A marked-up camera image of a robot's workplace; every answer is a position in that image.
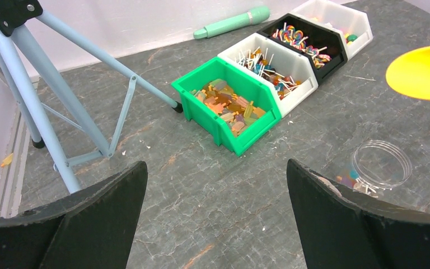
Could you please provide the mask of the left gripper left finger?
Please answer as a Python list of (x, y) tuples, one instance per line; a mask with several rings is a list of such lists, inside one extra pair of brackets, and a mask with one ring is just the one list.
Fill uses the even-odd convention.
[(139, 161), (55, 202), (0, 217), (0, 268), (125, 268), (147, 182)]

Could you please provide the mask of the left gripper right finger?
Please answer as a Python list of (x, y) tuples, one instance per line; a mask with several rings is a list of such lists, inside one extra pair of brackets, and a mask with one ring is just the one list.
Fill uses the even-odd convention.
[(308, 268), (430, 268), (430, 214), (350, 189), (294, 159), (286, 176)]

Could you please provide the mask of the yellow plastic scoop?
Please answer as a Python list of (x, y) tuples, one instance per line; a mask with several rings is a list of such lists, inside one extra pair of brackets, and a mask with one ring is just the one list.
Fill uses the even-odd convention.
[(430, 46), (397, 57), (388, 66), (385, 78), (396, 92), (430, 101)]

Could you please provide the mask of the clear plastic jar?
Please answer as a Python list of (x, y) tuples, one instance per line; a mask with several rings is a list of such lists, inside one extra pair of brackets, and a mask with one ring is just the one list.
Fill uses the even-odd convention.
[(404, 184), (413, 171), (407, 154), (383, 140), (369, 140), (358, 146), (334, 178), (355, 191), (373, 198)]

